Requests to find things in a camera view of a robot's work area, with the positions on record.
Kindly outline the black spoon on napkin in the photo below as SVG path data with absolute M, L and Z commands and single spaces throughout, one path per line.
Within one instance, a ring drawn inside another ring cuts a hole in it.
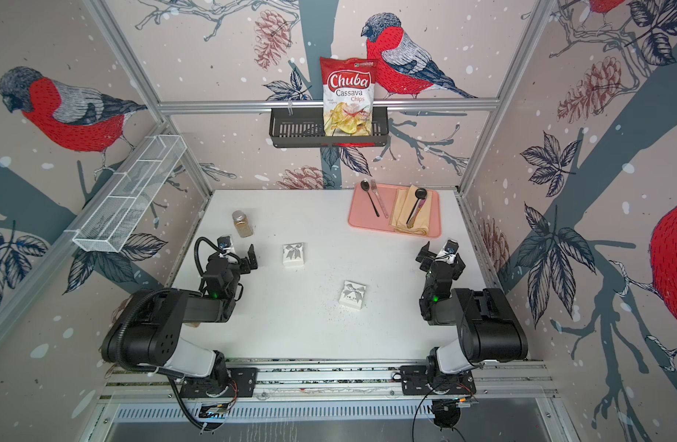
M 419 211 L 421 210 L 422 206 L 424 205 L 426 198 L 428 196 L 428 192 L 424 188 L 418 188 L 414 196 L 416 198 L 416 201 L 412 207 L 412 210 L 410 211 L 410 216 L 408 217 L 406 226 L 407 228 L 413 228 L 415 224 L 415 219 L 417 215 L 419 214 Z

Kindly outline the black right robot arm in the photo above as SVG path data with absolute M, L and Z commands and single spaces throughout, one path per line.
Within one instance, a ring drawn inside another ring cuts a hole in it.
M 454 326 L 456 339 L 432 348 L 426 359 L 427 384 L 435 392 L 460 387 L 467 373 L 487 361 L 507 363 L 528 356 L 526 334 L 499 288 L 454 288 L 466 264 L 459 245 L 447 241 L 439 252 L 424 245 L 416 262 L 425 272 L 420 313 L 430 326 Z

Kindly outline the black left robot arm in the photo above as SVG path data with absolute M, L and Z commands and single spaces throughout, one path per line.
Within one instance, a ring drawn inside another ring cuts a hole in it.
M 167 377 L 181 399 L 250 398 L 257 370 L 229 368 L 218 350 L 181 336 L 185 324 L 226 323 L 244 287 L 241 276 L 259 268 L 255 248 L 245 257 L 222 241 L 201 237 L 194 243 L 198 290 L 142 289 L 130 298 L 101 346 L 104 361 L 129 372 Z

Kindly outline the white gift box with bow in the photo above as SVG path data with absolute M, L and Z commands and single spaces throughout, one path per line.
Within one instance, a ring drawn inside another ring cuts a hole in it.
M 283 266 L 285 268 L 305 266 L 305 245 L 302 242 L 283 245 Z

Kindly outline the pink plastic tray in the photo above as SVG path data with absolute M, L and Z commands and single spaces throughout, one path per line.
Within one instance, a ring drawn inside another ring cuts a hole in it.
M 397 186 L 391 184 L 378 184 L 377 191 L 385 203 L 388 210 L 388 217 L 385 217 L 384 212 L 378 202 L 376 196 L 369 196 L 360 186 L 357 186 L 353 192 L 350 211 L 348 215 L 348 223 L 354 228 L 363 228 L 376 231 L 399 233 L 398 230 L 391 225 L 391 220 L 394 218 L 393 210 L 397 208 L 397 194 L 400 191 L 407 191 L 408 188 L 404 186 Z M 427 238 L 438 238 L 442 234 L 441 226 L 441 207 L 440 197 L 437 191 L 428 191 L 428 198 L 425 205 L 421 208 L 418 214 L 418 220 L 415 222 L 414 228 L 419 226 L 419 222 L 427 220 L 426 232 L 418 233 L 410 231 L 411 235 L 418 235 Z

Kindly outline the black spoon on tray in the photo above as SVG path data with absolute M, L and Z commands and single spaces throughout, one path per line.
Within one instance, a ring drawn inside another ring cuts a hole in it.
M 371 193 L 371 187 L 370 184 L 367 180 L 363 180 L 361 182 L 361 189 L 368 195 L 369 201 L 371 202 L 371 205 L 373 206 L 373 211 L 375 212 L 376 217 L 380 217 L 380 213 L 375 205 L 375 202 L 373 201 L 373 196 Z

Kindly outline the glass spice jar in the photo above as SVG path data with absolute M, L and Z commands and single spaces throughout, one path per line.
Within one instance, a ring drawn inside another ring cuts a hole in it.
M 245 212 L 241 210 L 233 211 L 232 219 L 235 229 L 241 238 L 248 238 L 254 234 L 253 228 Z

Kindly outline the silver fork on tray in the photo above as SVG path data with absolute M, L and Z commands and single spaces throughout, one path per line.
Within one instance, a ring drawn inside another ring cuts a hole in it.
M 386 209 L 385 203 L 378 191 L 378 186 L 376 180 L 370 180 L 370 191 L 372 192 L 373 196 L 379 203 L 379 206 L 381 208 L 381 212 L 385 218 L 388 218 L 388 211 Z

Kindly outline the white jewelry box lid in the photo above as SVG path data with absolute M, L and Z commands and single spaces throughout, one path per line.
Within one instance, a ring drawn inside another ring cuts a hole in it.
M 366 285 L 346 280 L 340 291 L 338 303 L 344 307 L 357 309 L 357 311 L 359 311 L 362 308 L 362 305 L 364 305 L 366 291 Z

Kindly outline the red Chuba cassava chips bag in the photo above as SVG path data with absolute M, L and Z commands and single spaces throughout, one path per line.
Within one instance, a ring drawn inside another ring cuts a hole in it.
M 326 136 L 371 136 L 377 60 L 321 58 Z

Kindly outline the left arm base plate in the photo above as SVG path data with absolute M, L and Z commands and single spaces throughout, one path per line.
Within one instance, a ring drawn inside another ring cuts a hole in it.
M 214 374 L 208 378 L 186 378 L 181 382 L 179 394 L 183 399 L 251 398 L 258 373 L 256 368 L 228 368 L 220 379 Z

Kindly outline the beige folded cloth napkin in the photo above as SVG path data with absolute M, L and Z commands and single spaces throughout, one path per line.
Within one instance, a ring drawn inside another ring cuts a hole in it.
M 430 233 L 432 194 L 414 185 L 397 189 L 390 226 L 405 234 Z

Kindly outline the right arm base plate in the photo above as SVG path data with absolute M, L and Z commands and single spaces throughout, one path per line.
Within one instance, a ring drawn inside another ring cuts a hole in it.
M 424 396 L 428 392 L 446 395 L 472 396 L 476 386 L 471 371 L 443 374 L 424 365 L 400 366 L 393 376 L 405 396 Z

